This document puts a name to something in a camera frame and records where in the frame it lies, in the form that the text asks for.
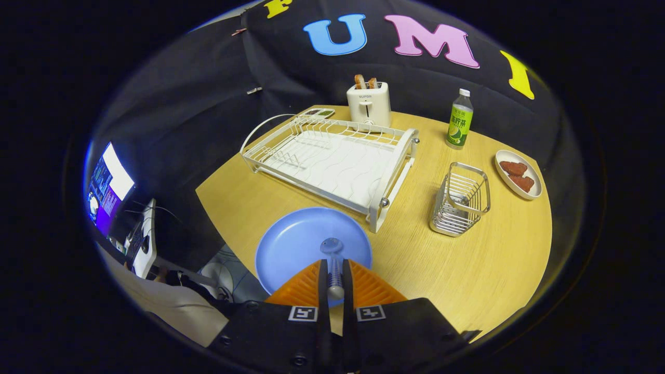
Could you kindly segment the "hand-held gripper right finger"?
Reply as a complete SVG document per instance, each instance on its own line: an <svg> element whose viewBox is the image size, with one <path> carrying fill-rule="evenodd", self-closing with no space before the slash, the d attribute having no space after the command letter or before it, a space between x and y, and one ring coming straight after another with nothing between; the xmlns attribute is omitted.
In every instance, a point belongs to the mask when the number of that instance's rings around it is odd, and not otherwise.
<svg viewBox="0 0 665 374"><path fill-rule="evenodd" d="M356 261L343 261L342 284L347 371L434 371L469 345L430 300L409 300Z"/></svg>

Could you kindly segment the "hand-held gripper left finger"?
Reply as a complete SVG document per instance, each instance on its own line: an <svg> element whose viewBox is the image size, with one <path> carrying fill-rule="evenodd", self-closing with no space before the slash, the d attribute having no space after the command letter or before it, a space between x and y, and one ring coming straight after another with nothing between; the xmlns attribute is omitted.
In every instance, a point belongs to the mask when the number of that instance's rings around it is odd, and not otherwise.
<svg viewBox="0 0 665 374"><path fill-rule="evenodd" d="M328 263L307 265L265 301L247 301L209 350L233 371L330 371Z"/></svg>

